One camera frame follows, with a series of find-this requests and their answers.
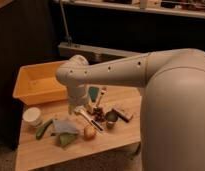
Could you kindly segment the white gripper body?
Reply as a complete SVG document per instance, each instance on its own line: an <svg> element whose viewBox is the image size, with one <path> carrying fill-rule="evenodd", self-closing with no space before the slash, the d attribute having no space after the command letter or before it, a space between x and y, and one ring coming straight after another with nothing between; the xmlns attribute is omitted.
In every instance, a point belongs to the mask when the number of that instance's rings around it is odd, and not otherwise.
<svg viewBox="0 0 205 171"><path fill-rule="evenodd" d="M69 86L68 104L69 113L72 114L77 106L86 105L88 103L88 93L86 85Z"/></svg>

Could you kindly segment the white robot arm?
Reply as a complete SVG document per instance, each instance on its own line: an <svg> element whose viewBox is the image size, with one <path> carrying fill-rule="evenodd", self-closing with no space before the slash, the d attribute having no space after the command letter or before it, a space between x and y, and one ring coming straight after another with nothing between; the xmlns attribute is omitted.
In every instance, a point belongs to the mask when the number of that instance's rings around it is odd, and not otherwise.
<svg viewBox="0 0 205 171"><path fill-rule="evenodd" d="M56 71L71 101L84 84L141 87L144 171L205 171L205 52L175 49L90 65L75 55Z"/></svg>

